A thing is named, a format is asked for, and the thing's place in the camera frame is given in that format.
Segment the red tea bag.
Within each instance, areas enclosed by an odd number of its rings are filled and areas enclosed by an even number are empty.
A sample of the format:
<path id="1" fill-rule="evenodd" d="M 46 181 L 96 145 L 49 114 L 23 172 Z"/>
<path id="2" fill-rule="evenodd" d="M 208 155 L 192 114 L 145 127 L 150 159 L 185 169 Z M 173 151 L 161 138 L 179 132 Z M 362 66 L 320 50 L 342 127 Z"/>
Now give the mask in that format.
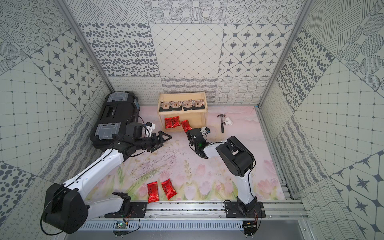
<path id="1" fill-rule="evenodd" d="M 185 133 L 193 129 L 188 120 L 181 121 L 181 125 Z"/>
<path id="2" fill-rule="evenodd" d="M 162 182 L 162 188 L 168 200 L 178 194 L 170 179 Z"/>
<path id="3" fill-rule="evenodd" d="M 160 200 L 158 182 L 147 184 L 148 188 L 148 203 L 154 203 Z"/>
<path id="4" fill-rule="evenodd" d="M 172 117 L 172 128 L 177 128 L 178 126 L 181 126 L 180 117 Z"/>
<path id="5" fill-rule="evenodd" d="M 169 129 L 173 127 L 172 118 L 165 118 L 165 129 Z"/>

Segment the black tea bag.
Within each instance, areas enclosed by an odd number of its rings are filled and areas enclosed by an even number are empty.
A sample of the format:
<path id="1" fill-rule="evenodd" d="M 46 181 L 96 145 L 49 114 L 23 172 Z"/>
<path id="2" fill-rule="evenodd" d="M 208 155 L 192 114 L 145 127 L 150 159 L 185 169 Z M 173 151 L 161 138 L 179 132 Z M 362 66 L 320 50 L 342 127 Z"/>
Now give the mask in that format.
<path id="1" fill-rule="evenodd" d="M 170 110 L 171 111 L 181 111 L 183 108 L 183 103 L 180 101 L 170 101 Z"/>
<path id="2" fill-rule="evenodd" d="M 172 107 L 170 102 L 160 102 L 160 107 L 159 107 L 160 112 L 171 112 Z"/>
<path id="3" fill-rule="evenodd" d="M 184 111 L 194 110 L 194 101 L 193 100 L 186 100 L 182 101 L 182 107 Z"/>
<path id="4" fill-rule="evenodd" d="M 202 110 L 205 108 L 206 108 L 205 107 L 205 101 L 203 99 L 192 101 L 192 109 L 193 110 Z"/>

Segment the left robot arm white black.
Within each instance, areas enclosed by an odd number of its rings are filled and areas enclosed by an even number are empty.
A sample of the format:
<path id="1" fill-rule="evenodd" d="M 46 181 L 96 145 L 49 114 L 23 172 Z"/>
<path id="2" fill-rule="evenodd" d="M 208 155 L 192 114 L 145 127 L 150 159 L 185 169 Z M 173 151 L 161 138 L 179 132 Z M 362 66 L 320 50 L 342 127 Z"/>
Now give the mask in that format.
<path id="1" fill-rule="evenodd" d="M 172 138 L 163 131 L 154 133 L 153 127 L 151 123 L 129 123 L 125 134 L 112 142 L 90 166 L 61 185 L 51 185 L 46 191 L 40 224 L 46 223 L 72 234 L 96 217 L 117 217 L 123 221 L 131 217 L 135 210 L 126 193 L 113 192 L 93 201 L 86 201 L 86 198 L 113 169 L 130 157 L 136 157 L 137 150 L 153 153 Z"/>

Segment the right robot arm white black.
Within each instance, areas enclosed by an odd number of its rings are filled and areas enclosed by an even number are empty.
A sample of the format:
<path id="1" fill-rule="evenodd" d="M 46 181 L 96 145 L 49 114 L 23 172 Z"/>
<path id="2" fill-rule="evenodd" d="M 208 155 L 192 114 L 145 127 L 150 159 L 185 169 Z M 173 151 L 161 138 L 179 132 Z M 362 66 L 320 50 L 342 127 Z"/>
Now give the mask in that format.
<path id="1" fill-rule="evenodd" d="M 254 155 L 235 136 L 226 141 L 209 143 L 201 129 L 186 132 L 192 150 L 203 159 L 220 157 L 228 170 L 236 177 L 239 207 L 250 209 L 256 206 L 257 198 L 251 190 L 251 171 L 256 162 Z"/>

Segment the light wooden shelf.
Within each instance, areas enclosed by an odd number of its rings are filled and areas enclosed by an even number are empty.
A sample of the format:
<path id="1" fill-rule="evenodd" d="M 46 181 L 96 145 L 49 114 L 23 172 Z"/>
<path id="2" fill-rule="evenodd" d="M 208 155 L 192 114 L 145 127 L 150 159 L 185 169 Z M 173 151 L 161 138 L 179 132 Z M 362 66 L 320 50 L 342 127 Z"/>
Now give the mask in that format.
<path id="1" fill-rule="evenodd" d="M 171 111 L 171 112 L 160 112 L 160 102 L 170 102 L 170 101 L 186 101 L 186 100 L 200 100 L 205 101 L 205 109 L 202 110 L 189 110 L 184 111 Z M 192 128 L 202 128 L 207 123 L 207 113 L 208 113 L 208 102 L 206 94 L 204 92 L 198 93 L 182 93 L 182 94 L 161 94 L 158 100 L 158 116 L 164 131 L 168 132 L 182 132 L 183 128 L 178 126 L 177 128 L 165 129 L 165 118 L 172 118 L 179 116 L 180 122 L 188 120 Z"/>

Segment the black plastic toolbox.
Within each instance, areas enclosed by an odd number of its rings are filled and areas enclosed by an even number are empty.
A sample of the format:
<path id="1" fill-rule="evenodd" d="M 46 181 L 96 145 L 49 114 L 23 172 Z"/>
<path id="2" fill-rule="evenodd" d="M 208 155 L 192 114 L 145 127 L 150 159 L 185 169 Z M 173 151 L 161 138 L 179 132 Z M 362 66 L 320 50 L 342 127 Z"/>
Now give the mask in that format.
<path id="1" fill-rule="evenodd" d="M 93 146 L 105 151 L 114 142 L 115 135 L 120 138 L 126 132 L 128 123 L 138 121 L 139 112 L 139 99 L 133 92 L 107 95 L 90 135 Z"/>

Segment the white pipe fitting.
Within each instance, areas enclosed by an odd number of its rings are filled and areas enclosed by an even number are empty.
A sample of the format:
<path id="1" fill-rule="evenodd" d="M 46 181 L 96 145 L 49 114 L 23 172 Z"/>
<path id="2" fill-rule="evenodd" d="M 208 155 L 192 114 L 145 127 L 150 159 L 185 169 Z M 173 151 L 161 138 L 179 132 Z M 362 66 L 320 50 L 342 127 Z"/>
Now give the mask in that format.
<path id="1" fill-rule="evenodd" d="M 224 119 L 224 125 L 226 126 L 232 126 L 233 125 L 233 121 L 229 118 L 229 117 L 226 117 Z"/>

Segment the left green circuit board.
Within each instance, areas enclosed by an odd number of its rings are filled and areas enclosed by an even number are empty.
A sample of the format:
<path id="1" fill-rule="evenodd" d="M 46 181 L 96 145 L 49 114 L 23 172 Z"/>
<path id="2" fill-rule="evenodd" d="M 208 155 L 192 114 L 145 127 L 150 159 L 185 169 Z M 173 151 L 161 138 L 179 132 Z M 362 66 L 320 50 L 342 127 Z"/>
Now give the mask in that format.
<path id="1" fill-rule="evenodd" d="M 116 229 L 126 229 L 127 224 L 125 222 L 117 222 L 116 223 Z"/>

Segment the right black circuit board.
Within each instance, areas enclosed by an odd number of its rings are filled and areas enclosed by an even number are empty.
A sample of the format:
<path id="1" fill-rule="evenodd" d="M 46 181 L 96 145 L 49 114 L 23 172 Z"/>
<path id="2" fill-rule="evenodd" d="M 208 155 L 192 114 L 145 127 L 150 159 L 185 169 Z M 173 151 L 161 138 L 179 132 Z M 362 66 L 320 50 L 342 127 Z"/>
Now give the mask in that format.
<path id="1" fill-rule="evenodd" d="M 243 221 L 243 231 L 246 237 L 253 237 L 258 230 L 258 224 L 255 221 Z"/>

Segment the black handled hammer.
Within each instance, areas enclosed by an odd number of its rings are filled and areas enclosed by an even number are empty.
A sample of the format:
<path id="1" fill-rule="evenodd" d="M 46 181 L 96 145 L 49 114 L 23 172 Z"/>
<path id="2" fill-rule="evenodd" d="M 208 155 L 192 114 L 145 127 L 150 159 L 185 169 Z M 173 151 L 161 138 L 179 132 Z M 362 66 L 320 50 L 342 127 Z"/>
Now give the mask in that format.
<path id="1" fill-rule="evenodd" d="M 225 132 L 224 126 L 225 126 L 226 115 L 225 114 L 220 114 L 217 117 L 221 119 L 221 133 L 224 133 Z"/>

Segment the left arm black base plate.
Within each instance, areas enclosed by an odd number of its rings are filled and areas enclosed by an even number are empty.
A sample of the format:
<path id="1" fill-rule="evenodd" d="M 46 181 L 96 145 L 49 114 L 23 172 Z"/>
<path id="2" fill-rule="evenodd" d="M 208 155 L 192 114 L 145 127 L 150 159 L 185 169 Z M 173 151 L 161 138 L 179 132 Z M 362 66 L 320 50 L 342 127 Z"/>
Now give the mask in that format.
<path id="1" fill-rule="evenodd" d="M 104 217 L 107 219 L 122 219 L 124 217 L 141 219 L 145 217 L 147 205 L 148 202 L 126 202 L 123 203 L 123 206 L 118 212 L 106 214 Z"/>

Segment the aluminium mounting rail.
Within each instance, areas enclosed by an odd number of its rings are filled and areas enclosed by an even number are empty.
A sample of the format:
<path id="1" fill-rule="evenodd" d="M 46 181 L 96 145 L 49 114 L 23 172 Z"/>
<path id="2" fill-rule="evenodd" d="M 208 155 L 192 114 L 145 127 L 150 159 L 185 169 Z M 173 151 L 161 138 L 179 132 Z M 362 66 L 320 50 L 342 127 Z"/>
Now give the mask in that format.
<path id="1" fill-rule="evenodd" d="M 232 215 L 233 220 L 308 220 L 308 214 L 300 200 L 261 200 L 263 214 L 251 212 L 244 216 L 238 213 L 238 205 L 226 208 L 229 202 L 222 201 L 159 201 L 145 203 L 131 201 L 143 220 L 228 220 L 227 215 Z"/>

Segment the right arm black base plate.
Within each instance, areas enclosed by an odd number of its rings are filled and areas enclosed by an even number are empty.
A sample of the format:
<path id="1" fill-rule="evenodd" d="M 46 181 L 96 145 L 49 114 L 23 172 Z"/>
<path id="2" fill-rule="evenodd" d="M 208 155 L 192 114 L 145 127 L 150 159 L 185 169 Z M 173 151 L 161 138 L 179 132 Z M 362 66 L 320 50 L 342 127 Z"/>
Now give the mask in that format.
<path id="1" fill-rule="evenodd" d="M 262 202 L 252 201 L 245 205 L 242 202 L 224 201 L 223 207 L 227 218 L 265 218 L 265 208 Z"/>

